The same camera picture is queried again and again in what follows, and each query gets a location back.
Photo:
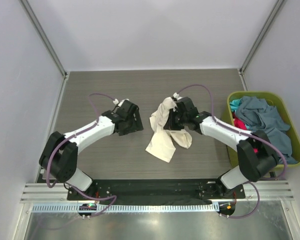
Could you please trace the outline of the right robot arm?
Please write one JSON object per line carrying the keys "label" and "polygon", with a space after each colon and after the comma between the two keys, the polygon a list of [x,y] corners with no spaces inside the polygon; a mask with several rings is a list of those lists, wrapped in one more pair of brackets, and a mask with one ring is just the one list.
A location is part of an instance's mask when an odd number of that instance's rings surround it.
{"label": "right robot arm", "polygon": [[237,153],[238,165],[225,172],[215,181],[215,192],[227,198],[237,186],[257,182],[279,163],[277,151],[263,131],[251,132],[225,123],[211,113],[199,112],[189,97],[170,97],[169,110],[164,130],[181,131],[188,128],[200,135],[212,137]]}

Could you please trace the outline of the olive green plastic bin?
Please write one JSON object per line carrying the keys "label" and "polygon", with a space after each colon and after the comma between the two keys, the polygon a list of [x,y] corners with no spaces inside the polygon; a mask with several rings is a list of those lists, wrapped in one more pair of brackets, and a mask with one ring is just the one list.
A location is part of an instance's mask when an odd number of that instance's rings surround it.
{"label": "olive green plastic bin", "polygon": [[265,99],[267,103],[270,106],[275,106],[277,108],[277,111],[279,115],[281,116],[282,120],[290,125],[290,130],[286,132],[286,135],[291,140],[291,146],[292,146],[292,157],[297,161],[296,164],[288,164],[289,166],[297,166],[300,164],[300,140],[297,135],[297,132],[293,126],[293,123],[291,121],[291,118],[288,114],[287,108],[283,102],[283,100],[276,94],[271,92],[265,92],[265,91],[237,91],[231,93],[227,98],[227,103],[225,110],[221,116],[221,120],[234,126],[234,121],[232,117],[232,112],[230,109],[229,102],[235,99],[240,99],[244,96],[249,97],[257,97],[259,99]]}

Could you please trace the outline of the cream white t shirt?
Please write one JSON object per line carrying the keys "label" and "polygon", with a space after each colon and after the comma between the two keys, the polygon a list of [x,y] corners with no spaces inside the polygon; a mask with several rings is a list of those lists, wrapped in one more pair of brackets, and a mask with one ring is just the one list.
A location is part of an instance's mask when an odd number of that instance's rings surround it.
{"label": "cream white t shirt", "polygon": [[154,157],[169,163],[176,151],[174,143],[185,149],[192,145],[192,136],[184,129],[165,130],[170,111],[174,111],[176,103],[172,97],[165,98],[149,118],[153,136],[145,151]]}

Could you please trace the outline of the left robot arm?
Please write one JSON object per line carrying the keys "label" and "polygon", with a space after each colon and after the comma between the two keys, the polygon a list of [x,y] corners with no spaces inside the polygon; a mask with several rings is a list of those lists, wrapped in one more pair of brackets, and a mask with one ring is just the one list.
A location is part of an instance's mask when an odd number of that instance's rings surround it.
{"label": "left robot arm", "polygon": [[97,199],[97,184],[77,166],[79,154],[102,138],[118,134],[124,136],[142,131],[139,107],[129,99],[114,100],[115,107],[103,112],[91,123],[68,133],[53,132],[39,158],[46,171],[46,184],[67,184],[70,190],[85,200]]}

